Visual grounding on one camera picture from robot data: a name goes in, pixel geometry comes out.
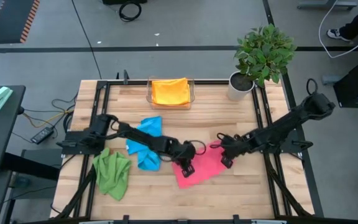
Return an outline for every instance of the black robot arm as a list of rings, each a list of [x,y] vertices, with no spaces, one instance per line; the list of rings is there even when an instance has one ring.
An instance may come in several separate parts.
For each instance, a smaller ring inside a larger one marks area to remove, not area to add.
[[[118,129],[112,128],[115,123],[118,123]],[[116,133],[107,135],[109,127]],[[195,171],[191,165],[191,160],[196,154],[196,148],[191,141],[180,143],[178,139],[169,136],[154,137],[131,127],[127,123],[118,121],[117,117],[111,114],[97,115],[95,122],[85,131],[88,132],[88,135],[80,143],[89,147],[97,146],[100,140],[126,138],[148,146],[158,156],[169,157],[172,162],[177,163],[182,168],[184,177],[190,176]]]
[[[219,133],[218,138],[222,140],[221,144],[212,147],[223,147],[221,162],[230,168],[235,157],[255,151],[276,149],[297,126],[309,119],[321,120],[331,115],[334,108],[335,104],[330,102],[324,94],[314,92],[269,127],[258,128],[242,136],[237,134],[232,137]]]

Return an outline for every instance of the concrete floor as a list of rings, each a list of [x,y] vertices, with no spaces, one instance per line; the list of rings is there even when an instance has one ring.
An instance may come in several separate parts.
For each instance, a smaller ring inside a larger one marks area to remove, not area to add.
[[[294,36],[299,46],[319,46],[317,31],[325,11],[300,11],[294,0],[269,3],[277,27]],[[93,47],[236,45],[236,38],[250,28],[267,24],[264,5],[259,0],[227,0],[224,4],[219,0],[150,0],[139,20],[130,23],[119,20],[114,12],[117,6],[108,8],[98,0],[75,0],[75,4]],[[340,27],[357,13],[358,7],[351,12],[334,11],[324,30]],[[349,46],[325,36],[323,41],[330,46]],[[87,46],[70,0],[41,0],[27,42],[0,45],[2,48]],[[230,50],[95,53],[105,79],[115,78],[124,69],[132,79],[227,78],[235,70],[233,55]],[[297,103],[306,96],[308,78],[345,75],[357,64],[358,52],[334,60],[324,52],[297,52],[288,66]],[[0,85],[25,85],[23,107],[27,109],[52,109],[50,102],[54,98],[73,98],[80,80],[98,78],[90,52],[0,54]],[[336,102],[330,86],[320,85],[319,89]],[[32,115],[41,119],[51,117],[47,113]],[[336,108],[324,122],[311,121],[303,127],[306,139],[314,142],[309,150],[324,216],[358,219],[358,109]],[[29,139],[37,131],[25,118],[18,117],[15,133]],[[64,138],[61,125],[58,132],[56,139],[48,139],[39,146],[12,136],[7,150],[20,154],[22,149],[56,148],[55,142]],[[51,202],[52,199],[20,200],[13,218],[20,222],[44,220],[49,216]]]

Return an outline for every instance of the white cable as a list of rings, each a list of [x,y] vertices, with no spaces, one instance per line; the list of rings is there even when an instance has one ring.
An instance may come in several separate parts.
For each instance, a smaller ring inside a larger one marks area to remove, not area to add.
[[[343,55],[345,55],[345,54],[348,54],[348,53],[352,52],[352,51],[355,50],[356,48],[358,48],[358,45],[357,45],[357,46],[355,46],[352,50],[350,50],[350,51],[348,51],[348,52],[342,53],[342,54],[340,54],[340,55],[332,56],[332,55],[328,52],[326,46],[324,46],[323,41],[321,40],[321,26],[323,25],[324,21],[326,20],[328,14],[332,11],[332,9],[334,9],[334,7],[335,7],[335,5],[336,5],[337,2],[338,2],[338,0],[335,1],[335,3],[334,3],[333,6],[331,7],[331,9],[328,11],[328,13],[326,14],[326,16],[324,16],[323,20],[322,20],[321,23],[320,23],[320,27],[318,28],[318,39],[320,40],[320,44],[324,47],[324,49],[326,50],[326,52],[327,52],[327,54],[328,54],[328,56],[329,56],[330,58],[337,58],[337,57],[343,56]]]

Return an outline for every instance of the person's foot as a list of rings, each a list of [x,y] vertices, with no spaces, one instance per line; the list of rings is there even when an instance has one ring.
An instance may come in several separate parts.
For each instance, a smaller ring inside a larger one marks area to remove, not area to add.
[[[341,36],[341,33],[339,32],[339,29],[329,29],[327,31],[327,36],[332,39],[341,39],[343,41],[349,42],[351,40],[344,38]]]

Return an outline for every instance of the blue cloth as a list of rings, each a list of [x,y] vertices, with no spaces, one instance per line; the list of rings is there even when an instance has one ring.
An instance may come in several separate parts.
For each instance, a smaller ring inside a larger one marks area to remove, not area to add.
[[[161,136],[162,118],[161,116],[146,118],[140,122],[137,129],[154,137]],[[161,160],[149,147],[128,139],[127,150],[129,155],[137,152],[137,166],[139,169],[150,171],[158,171],[160,169]]]

